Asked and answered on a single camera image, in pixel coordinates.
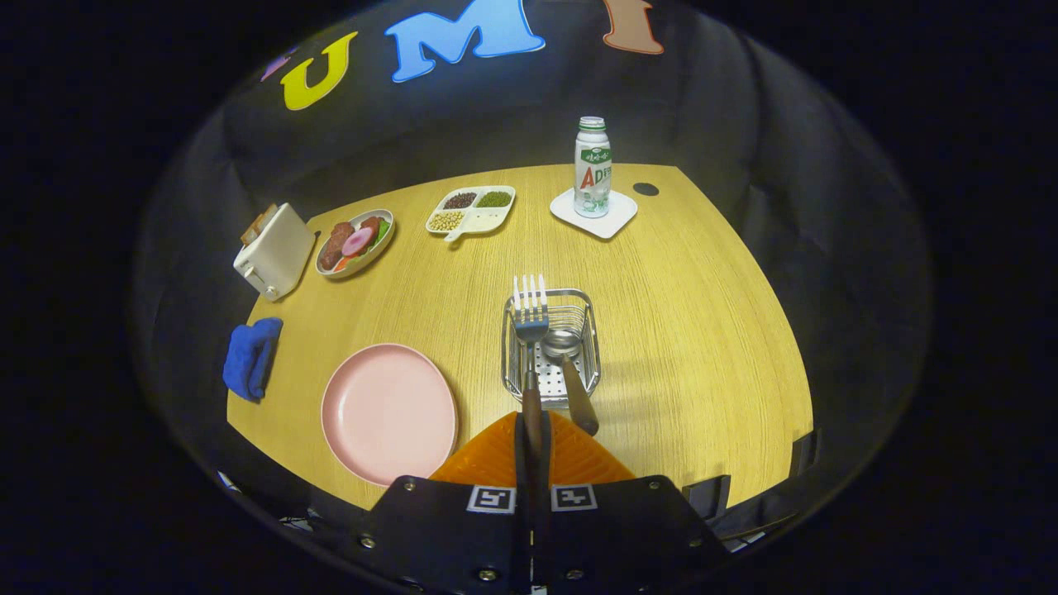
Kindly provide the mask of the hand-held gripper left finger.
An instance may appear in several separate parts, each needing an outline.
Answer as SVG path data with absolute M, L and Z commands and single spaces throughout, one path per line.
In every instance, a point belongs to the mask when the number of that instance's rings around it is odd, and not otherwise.
M 526 494 L 522 416 L 511 412 L 431 477 L 394 479 L 360 518 L 360 565 L 402 592 L 527 594 Z

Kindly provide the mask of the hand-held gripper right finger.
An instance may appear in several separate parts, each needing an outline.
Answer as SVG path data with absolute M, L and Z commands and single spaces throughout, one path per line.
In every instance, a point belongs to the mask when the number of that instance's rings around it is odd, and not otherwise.
M 669 594 L 731 553 L 664 475 L 632 477 L 564 416 L 544 415 L 536 585 L 549 594 Z

